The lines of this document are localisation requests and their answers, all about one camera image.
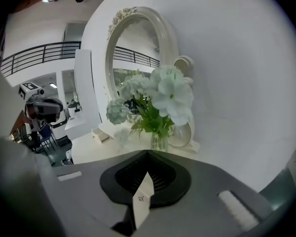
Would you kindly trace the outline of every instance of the glass vase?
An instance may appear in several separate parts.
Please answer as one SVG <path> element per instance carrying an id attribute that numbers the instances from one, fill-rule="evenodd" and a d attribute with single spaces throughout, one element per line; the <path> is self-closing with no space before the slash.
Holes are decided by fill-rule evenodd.
<path id="1" fill-rule="evenodd" d="M 168 137 L 162 137 L 158 133 L 153 132 L 151 135 L 150 149 L 169 152 Z"/>

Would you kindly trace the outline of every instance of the black metal railing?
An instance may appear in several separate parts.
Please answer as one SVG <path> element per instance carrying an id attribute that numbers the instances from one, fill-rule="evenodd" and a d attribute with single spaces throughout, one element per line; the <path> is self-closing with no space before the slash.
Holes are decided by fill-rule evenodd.
<path id="1" fill-rule="evenodd" d="M 1 72 L 7 77 L 15 72 L 40 63 L 74 58 L 75 51 L 80 48 L 80 41 L 66 41 L 25 49 L 3 59 L 1 63 Z M 114 60 L 138 63 L 153 68 L 157 68 L 160 65 L 160 61 L 152 57 L 120 46 L 115 47 L 113 58 Z"/>
<path id="2" fill-rule="evenodd" d="M 1 63 L 1 72 L 7 77 L 17 71 L 40 63 L 74 58 L 75 51 L 80 48 L 80 41 L 66 41 L 25 49 L 3 59 Z"/>
<path id="3" fill-rule="evenodd" d="M 149 57 L 145 54 L 129 50 L 124 47 L 116 46 L 114 51 L 114 60 L 128 61 L 133 63 L 138 63 L 145 66 L 150 66 L 153 68 L 158 68 L 160 66 L 160 61 Z"/>

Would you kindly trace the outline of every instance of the white flower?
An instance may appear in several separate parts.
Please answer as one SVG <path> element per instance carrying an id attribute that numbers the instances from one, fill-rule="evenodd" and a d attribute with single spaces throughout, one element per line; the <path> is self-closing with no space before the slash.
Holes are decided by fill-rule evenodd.
<path id="1" fill-rule="evenodd" d="M 178 126 L 188 122 L 193 102 L 192 89 L 188 84 L 176 83 L 172 77 L 167 77 L 159 82 L 158 91 L 150 97 L 160 116 L 169 116 Z"/>
<path id="2" fill-rule="evenodd" d="M 184 82 L 184 76 L 177 67 L 165 65 L 152 71 L 150 75 L 150 89 L 158 90 L 160 81 L 166 78 L 170 78 L 175 84 Z"/>
<path id="3" fill-rule="evenodd" d="M 124 105 L 123 98 L 117 98 L 109 102 L 107 106 L 107 118 L 113 124 L 121 124 L 126 121 L 129 109 Z"/>
<path id="4" fill-rule="evenodd" d="M 124 99 L 131 100 L 134 96 L 139 99 L 140 95 L 144 95 L 149 85 L 149 79 L 143 75 L 135 75 L 126 77 L 121 87 L 120 94 Z"/>

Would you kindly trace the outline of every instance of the small white box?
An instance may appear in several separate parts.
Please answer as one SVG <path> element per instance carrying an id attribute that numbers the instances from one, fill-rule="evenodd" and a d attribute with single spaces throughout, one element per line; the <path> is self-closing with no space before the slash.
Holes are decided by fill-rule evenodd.
<path id="1" fill-rule="evenodd" d="M 102 141 L 106 140 L 107 138 L 109 138 L 109 135 L 106 134 L 104 131 L 102 131 L 101 129 L 99 128 L 96 128 L 96 129 L 92 129 L 92 133 L 93 133 L 93 136 L 94 138 L 102 143 Z"/>

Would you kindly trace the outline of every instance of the paper card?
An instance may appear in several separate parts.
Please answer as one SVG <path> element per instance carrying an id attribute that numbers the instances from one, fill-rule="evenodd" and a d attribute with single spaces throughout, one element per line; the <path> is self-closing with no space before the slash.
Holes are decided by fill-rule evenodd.
<path id="1" fill-rule="evenodd" d="M 149 214 L 150 197 L 154 194 L 153 181 L 148 172 L 133 196 L 133 209 L 136 229 L 144 222 Z"/>

